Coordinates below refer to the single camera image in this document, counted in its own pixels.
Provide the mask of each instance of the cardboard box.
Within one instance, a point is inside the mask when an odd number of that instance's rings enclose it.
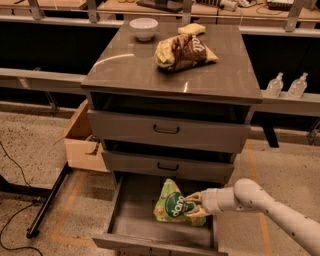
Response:
[[[58,137],[64,139],[68,165],[72,168],[110,172],[102,158],[101,143],[86,140],[92,135],[87,115],[88,101],[85,100],[75,111],[66,128]]]

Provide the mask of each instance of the snack bag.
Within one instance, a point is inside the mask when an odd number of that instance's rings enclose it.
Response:
[[[170,72],[218,61],[218,57],[192,34],[160,41],[154,58],[159,68]]]
[[[176,183],[167,179],[162,187],[160,198],[153,214],[158,221],[164,222],[191,222],[192,226],[202,226],[206,223],[205,217],[189,218],[185,212],[194,210],[196,203],[187,203]]]

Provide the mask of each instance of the gray countertop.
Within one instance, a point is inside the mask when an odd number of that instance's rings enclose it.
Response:
[[[153,57],[158,42],[176,36],[179,26],[160,23],[151,41],[140,42],[124,23],[83,81],[83,87],[239,104],[262,101],[238,26],[205,25],[206,33],[198,36],[218,56],[218,63],[175,73],[160,71]]]

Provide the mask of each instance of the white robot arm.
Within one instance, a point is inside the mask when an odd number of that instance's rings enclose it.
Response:
[[[233,187],[207,189],[194,193],[187,201],[201,202],[202,207],[187,216],[216,215],[226,210],[265,213],[311,255],[320,255],[320,224],[277,202],[256,182],[240,179]]]

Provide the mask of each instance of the plastic bottle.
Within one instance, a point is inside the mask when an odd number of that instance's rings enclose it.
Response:
[[[299,79],[296,79],[292,82],[288,91],[288,95],[295,98],[300,98],[303,95],[304,90],[307,88],[307,75],[308,73],[303,73]]]
[[[283,87],[282,76],[283,73],[280,72],[276,78],[272,79],[269,82],[266,90],[267,96],[276,98],[280,95],[280,92]]]

